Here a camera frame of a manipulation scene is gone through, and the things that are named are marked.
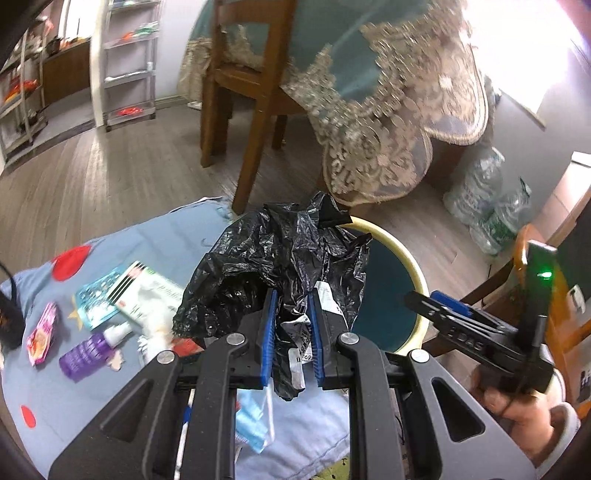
red polka dot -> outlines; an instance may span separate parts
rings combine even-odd
[[[64,281],[74,276],[80,270],[89,252],[90,245],[81,245],[58,255],[53,259],[53,271],[51,275],[57,281]]]
[[[29,427],[30,429],[34,429],[37,425],[37,421],[31,409],[29,407],[26,407],[25,405],[21,405],[21,413],[22,418],[25,420],[25,424],[27,425],[27,427]]]

purple bottle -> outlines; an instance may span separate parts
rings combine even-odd
[[[71,380],[78,381],[97,371],[113,355],[114,349],[132,331],[129,322],[94,333],[60,358],[60,368]]]

book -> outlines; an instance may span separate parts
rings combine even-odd
[[[138,261],[133,262],[107,293],[122,313],[144,327],[150,315],[172,318],[183,299],[183,289]]]

metal screw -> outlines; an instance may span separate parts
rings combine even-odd
[[[165,350],[164,352],[160,352],[156,357],[159,364],[168,365],[170,362],[174,360],[174,353],[170,350]]]
[[[340,341],[347,345],[354,345],[359,342],[359,337],[353,332],[345,332],[341,334]]]
[[[226,337],[226,341],[230,345],[242,345],[244,343],[244,335],[241,333],[231,333]]]
[[[429,360],[429,354],[425,350],[417,348],[410,352],[410,358],[419,364],[425,364]]]

pink package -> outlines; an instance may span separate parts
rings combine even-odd
[[[54,302],[49,302],[45,310],[43,310],[37,327],[27,337],[27,352],[29,353],[31,365],[39,365],[45,361],[51,344],[53,324],[56,319],[57,305]]]

